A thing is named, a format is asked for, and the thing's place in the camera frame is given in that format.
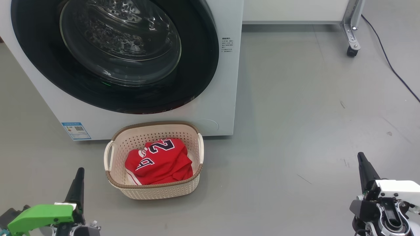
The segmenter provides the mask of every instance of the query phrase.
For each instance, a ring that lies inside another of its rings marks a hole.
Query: robotic arm
[[[361,236],[420,236],[407,211],[420,215],[420,186],[413,181],[381,179],[363,152],[359,160],[363,195],[350,205],[353,229]]]
[[[23,211],[9,209],[0,216],[0,236],[30,236],[29,231],[46,227],[52,229],[48,236],[99,236],[101,227],[96,221],[85,223],[83,201],[84,169],[79,168],[64,202],[26,205]]]

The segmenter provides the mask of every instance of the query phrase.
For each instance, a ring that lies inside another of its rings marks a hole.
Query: washing machine drum
[[[180,107],[208,86],[218,38],[205,1],[12,0],[16,38],[53,84],[121,113]]]

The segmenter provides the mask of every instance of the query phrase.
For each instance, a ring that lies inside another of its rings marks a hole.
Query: black cable
[[[369,231],[369,230],[366,230],[366,229],[358,229],[358,230],[356,231],[356,233],[354,234],[354,236],[357,236],[357,235],[358,235],[358,233],[361,233],[361,232],[363,232],[363,233],[370,233],[370,231]]]
[[[386,55],[385,49],[383,48],[381,39],[379,38],[378,33],[376,33],[375,28],[372,26],[372,24],[366,20],[365,16],[362,15],[362,18],[366,21],[366,23],[368,23],[370,25],[370,27],[372,28],[373,32],[375,32],[376,36],[378,37],[379,43],[381,45],[383,54],[385,55],[386,61],[388,62],[389,67],[391,67],[392,72],[394,72],[394,74],[401,80],[401,82],[405,85],[405,87],[408,89],[408,91],[411,92],[411,94],[417,99],[418,102],[420,102],[419,97],[417,97],[417,95],[411,90],[411,88],[405,83],[405,81],[397,74],[397,72],[394,70],[394,68],[391,66],[391,63],[389,62],[388,56]]]

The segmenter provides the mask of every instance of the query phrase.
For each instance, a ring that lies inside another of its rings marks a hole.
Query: washing machine
[[[243,0],[0,0],[0,37],[73,140],[232,135]]]

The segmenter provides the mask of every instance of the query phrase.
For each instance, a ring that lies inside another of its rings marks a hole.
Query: beige plastic basket
[[[143,149],[146,142],[159,139],[181,139],[192,161],[193,176],[187,180],[154,185],[129,185],[124,163],[133,149]],[[105,172],[109,182],[132,199],[162,199],[192,193],[197,188],[203,168],[204,142],[198,129],[181,121],[153,122],[121,129],[108,143],[104,153]]]

